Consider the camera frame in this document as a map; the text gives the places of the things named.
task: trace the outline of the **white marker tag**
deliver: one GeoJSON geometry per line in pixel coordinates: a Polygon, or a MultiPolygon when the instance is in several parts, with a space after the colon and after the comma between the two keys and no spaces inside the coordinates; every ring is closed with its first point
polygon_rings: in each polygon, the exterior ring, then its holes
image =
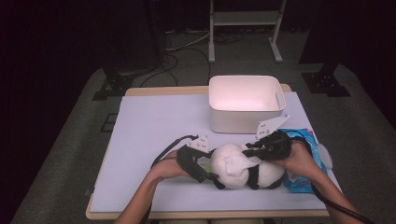
{"type": "Polygon", "coordinates": [[[290,115],[276,117],[274,119],[268,119],[261,121],[257,127],[256,138],[257,140],[262,139],[280,127],[286,120],[290,118],[290,115]]]}
{"type": "Polygon", "coordinates": [[[197,139],[189,142],[187,146],[202,151],[204,153],[209,153],[210,151],[207,142],[207,136],[199,136],[197,139]]]}

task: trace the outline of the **person's right hand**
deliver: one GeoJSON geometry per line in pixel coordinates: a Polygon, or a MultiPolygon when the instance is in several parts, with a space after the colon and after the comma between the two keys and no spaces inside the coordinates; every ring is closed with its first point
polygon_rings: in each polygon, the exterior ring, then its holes
{"type": "Polygon", "coordinates": [[[292,141],[291,153],[286,159],[268,162],[280,165],[294,175],[308,179],[315,178],[318,172],[321,172],[305,145],[297,141],[292,141]]]}

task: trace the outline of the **black metal base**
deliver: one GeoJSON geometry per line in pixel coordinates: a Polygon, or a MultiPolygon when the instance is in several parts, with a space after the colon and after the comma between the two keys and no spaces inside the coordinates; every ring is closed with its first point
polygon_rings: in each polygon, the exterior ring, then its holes
{"type": "Polygon", "coordinates": [[[302,76],[311,93],[326,93],[329,97],[350,96],[347,89],[340,86],[334,76],[321,73],[302,73],[302,76]]]}

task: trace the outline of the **hand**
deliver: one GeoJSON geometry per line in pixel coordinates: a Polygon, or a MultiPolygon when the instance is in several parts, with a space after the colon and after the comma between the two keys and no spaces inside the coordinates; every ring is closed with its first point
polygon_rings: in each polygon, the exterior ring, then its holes
{"type": "Polygon", "coordinates": [[[190,175],[181,169],[177,163],[177,150],[169,152],[162,160],[155,164],[148,173],[161,180],[181,175],[190,177],[190,175]]]}
{"type": "Polygon", "coordinates": [[[303,176],[308,179],[313,179],[317,174],[321,173],[319,166],[312,159],[305,145],[297,141],[292,141],[291,153],[286,159],[268,162],[280,165],[294,175],[303,176]]]}

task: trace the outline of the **dark background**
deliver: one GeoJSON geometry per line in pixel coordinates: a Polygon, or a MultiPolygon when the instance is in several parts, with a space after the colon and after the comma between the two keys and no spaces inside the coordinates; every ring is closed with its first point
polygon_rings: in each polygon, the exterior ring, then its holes
{"type": "MultiPolygon", "coordinates": [[[[122,34],[104,29],[117,25],[109,19],[114,15],[103,13],[110,2],[125,4],[131,11],[142,4],[139,0],[0,3],[1,223],[12,219],[91,74],[104,64],[125,60],[122,46],[113,45],[122,34]]],[[[264,2],[216,0],[215,8],[271,10],[280,4],[264,2]]],[[[158,1],[162,28],[207,29],[208,3],[158,1]]],[[[281,30],[310,29],[300,63],[324,63],[336,55],[396,127],[394,9],[384,0],[289,0],[281,30]]]]}

